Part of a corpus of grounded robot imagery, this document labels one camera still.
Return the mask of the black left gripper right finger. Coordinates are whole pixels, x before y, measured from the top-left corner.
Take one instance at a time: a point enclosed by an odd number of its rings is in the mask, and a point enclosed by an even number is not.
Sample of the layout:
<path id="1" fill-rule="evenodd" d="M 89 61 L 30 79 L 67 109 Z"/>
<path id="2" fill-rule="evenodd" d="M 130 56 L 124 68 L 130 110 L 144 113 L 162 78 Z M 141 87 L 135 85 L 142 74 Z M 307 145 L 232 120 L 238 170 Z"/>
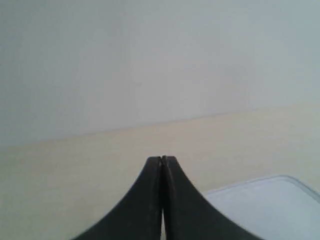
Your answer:
<path id="1" fill-rule="evenodd" d="M 174 156 L 163 156 L 162 180 L 167 240 L 259 240 L 215 207 L 196 189 Z"/>

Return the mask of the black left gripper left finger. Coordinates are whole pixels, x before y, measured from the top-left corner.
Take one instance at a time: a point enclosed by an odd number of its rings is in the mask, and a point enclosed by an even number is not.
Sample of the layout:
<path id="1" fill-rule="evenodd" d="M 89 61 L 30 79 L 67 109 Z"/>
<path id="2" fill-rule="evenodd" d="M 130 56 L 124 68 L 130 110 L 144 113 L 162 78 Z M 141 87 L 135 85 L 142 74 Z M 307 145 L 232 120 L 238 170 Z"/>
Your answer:
<path id="1" fill-rule="evenodd" d="M 125 196 L 76 240 L 159 240 L 162 230 L 161 157 L 149 157 Z"/>

